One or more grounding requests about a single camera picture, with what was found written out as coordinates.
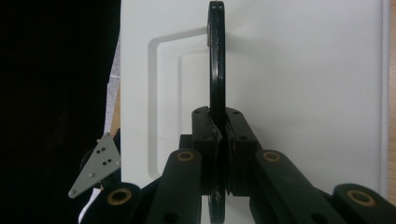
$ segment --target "molded white surface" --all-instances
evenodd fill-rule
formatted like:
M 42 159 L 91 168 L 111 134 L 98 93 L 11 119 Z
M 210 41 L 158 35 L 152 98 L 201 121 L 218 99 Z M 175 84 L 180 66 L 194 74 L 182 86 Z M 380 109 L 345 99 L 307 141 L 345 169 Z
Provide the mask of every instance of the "molded white surface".
M 224 4 L 227 106 L 317 188 L 352 182 L 386 195 L 389 1 Z M 191 111 L 209 105 L 207 9 L 122 1 L 125 182 L 142 188 L 160 176 L 179 135 L 191 133 Z M 227 200 L 226 223 L 253 223 L 246 199 Z

